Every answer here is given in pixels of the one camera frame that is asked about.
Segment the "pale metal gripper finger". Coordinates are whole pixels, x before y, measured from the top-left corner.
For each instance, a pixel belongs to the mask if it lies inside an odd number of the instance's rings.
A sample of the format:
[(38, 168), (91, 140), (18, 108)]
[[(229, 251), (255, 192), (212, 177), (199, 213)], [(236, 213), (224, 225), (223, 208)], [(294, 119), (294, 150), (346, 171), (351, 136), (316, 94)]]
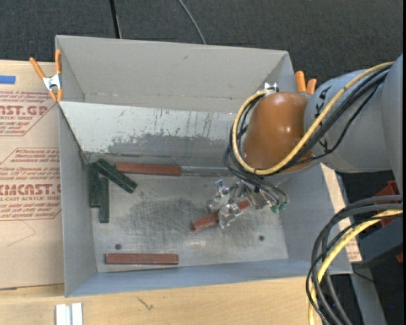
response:
[(214, 196), (207, 202), (209, 212), (218, 212), (229, 200), (230, 189), (222, 179), (215, 181), (215, 188)]
[(222, 229), (229, 227), (232, 221), (243, 215), (244, 212), (236, 202), (228, 202), (218, 212), (218, 222)]

